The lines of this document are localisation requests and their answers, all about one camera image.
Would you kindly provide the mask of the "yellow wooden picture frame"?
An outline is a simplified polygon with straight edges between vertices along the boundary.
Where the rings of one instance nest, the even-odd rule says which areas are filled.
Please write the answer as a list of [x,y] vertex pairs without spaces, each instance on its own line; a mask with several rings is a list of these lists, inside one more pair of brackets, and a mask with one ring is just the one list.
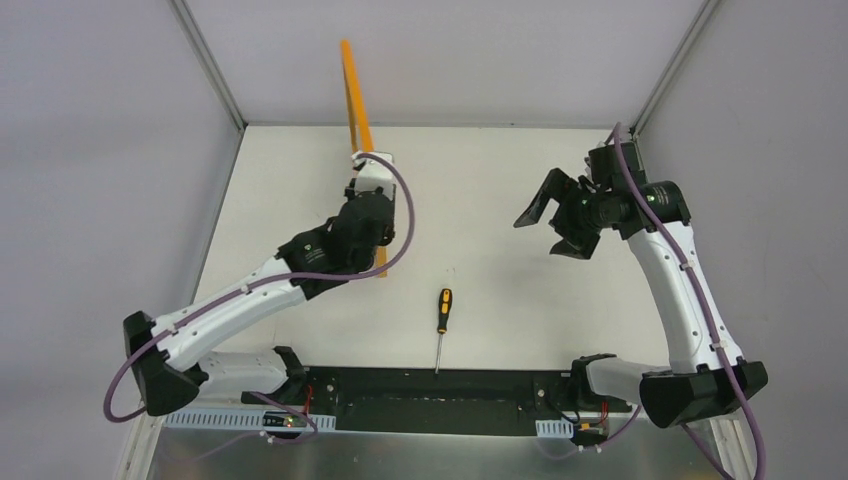
[[374,145],[366,104],[361,91],[353,49],[349,40],[343,39],[340,41],[340,52],[351,150],[353,154],[358,151],[373,153]]

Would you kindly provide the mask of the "black yellow screwdriver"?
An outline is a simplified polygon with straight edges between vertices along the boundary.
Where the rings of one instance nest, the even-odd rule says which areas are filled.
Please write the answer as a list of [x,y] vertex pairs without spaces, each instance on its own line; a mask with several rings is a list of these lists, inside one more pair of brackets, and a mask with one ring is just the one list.
[[442,357],[443,344],[444,344],[444,336],[448,331],[448,321],[449,321],[450,312],[451,312],[451,309],[452,309],[453,298],[454,298],[454,295],[453,295],[453,292],[452,292],[451,289],[443,288],[441,290],[440,295],[439,295],[439,302],[438,302],[438,324],[437,324],[438,341],[437,341],[436,359],[435,359],[435,366],[434,366],[434,374],[435,375],[438,375],[439,372],[440,372],[441,357]]

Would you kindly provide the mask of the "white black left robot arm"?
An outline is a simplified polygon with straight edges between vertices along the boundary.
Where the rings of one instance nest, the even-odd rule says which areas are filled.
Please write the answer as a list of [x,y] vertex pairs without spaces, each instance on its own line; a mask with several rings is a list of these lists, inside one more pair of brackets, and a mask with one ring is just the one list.
[[219,393],[259,392],[297,402],[305,378],[288,347],[226,353],[218,346],[257,322],[352,281],[384,272],[377,251],[395,237],[393,187],[351,187],[337,215],[295,235],[259,267],[222,291],[169,314],[143,311],[123,322],[126,361],[141,413],[159,417]]

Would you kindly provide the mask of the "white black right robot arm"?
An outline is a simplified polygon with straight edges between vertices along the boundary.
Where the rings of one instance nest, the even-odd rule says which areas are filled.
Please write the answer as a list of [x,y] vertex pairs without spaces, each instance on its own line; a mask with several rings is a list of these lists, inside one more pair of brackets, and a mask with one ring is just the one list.
[[722,320],[697,252],[691,213],[672,181],[651,182],[636,146],[589,151],[587,172],[571,177],[550,170],[517,228],[539,222],[551,201],[549,224],[559,236],[553,255],[588,260],[605,229],[620,234],[645,275],[662,322],[669,359],[664,366],[626,361],[615,354],[582,356],[572,363],[566,397],[583,410],[606,399],[643,409],[659,428],[742,411],[768,383],[760,361],[745,358]]

